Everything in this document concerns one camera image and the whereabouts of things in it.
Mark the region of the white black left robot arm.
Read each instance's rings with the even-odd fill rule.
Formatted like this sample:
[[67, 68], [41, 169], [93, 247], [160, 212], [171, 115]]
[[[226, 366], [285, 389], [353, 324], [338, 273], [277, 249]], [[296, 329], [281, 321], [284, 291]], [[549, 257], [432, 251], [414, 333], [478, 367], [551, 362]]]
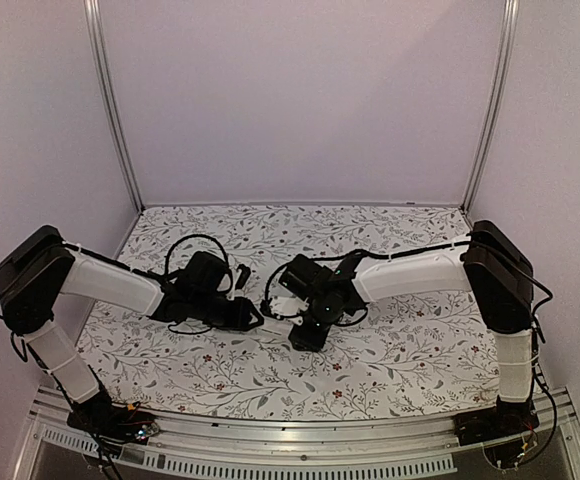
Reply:
[[0, 320], [98, 434], [111, 433], [119, 415], [99, 397], [104, 387], [56, 321], [58, 301], [103, 303], [166, 324], [195, 320], [204, 332], [248, 332], [264, 323], [254, 303], [237, 293], [248, 267], [231, 267], [225, 250], [196, 251], [181, 268], [173, 267], [172, 256], [166, 254], [161, 271], [144, 271], [43, 225], [0, 262]]

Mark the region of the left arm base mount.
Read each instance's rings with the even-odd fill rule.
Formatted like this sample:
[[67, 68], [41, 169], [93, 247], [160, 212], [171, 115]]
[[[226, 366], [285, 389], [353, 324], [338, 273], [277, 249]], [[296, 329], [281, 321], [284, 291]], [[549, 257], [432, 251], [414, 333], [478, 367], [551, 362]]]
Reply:
[[160, 433], [153, 414], [135, 404], [115, 405], [104, 388], [83, 402], [68, 399], [71, 412], [67, 424], [72, 428], [117, 443], [146, 444], [149, 438]]

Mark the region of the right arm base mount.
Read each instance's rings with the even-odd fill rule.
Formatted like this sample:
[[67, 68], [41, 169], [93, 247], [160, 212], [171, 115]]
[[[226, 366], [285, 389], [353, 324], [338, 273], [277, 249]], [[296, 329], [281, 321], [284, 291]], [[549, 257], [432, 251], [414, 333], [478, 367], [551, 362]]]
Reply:
[[493, 407], [459, 413], [452, 421], [454, 435], [461, 446], [529, 432], [539, 426], [531, 399], [514, 403], [498, 398]]

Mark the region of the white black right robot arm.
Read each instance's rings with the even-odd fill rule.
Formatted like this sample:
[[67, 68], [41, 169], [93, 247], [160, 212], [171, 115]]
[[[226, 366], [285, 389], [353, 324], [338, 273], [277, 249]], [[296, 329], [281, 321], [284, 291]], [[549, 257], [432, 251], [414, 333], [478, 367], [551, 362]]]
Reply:
[[272, 316], [290, 320], [290, 339], [300, 351], [319, 351], [329, 330], [344, 316], [401, 295], [458, 291], [472, 294], [486, 328], [495, 339], [499, 368], [499, 405], [487, 415], [487, 427], [507, 436], [526, 417], [532, 398], [533, 339], [539, 334], [535, 290], [547, 301], [553, 293], [534, 276], [528, 258], [491, 221], [444, 243], [391, 254], [356, 249], [335, 258], [296, 255], [275, 273], [286, 297], [264, 296]]

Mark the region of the white remote control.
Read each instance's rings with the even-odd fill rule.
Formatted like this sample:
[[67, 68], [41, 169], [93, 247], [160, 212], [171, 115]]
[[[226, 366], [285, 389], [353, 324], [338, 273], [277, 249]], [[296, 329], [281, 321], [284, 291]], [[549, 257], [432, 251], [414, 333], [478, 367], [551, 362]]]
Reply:
[[287, 337], [292, 328], [294, 327], [294, 323], [291, 321], [286, 320], [270, 320], [266, 321], [261, 327], [258, 328], [260, 332], [273, 335], [273, 336], [281, 336]]

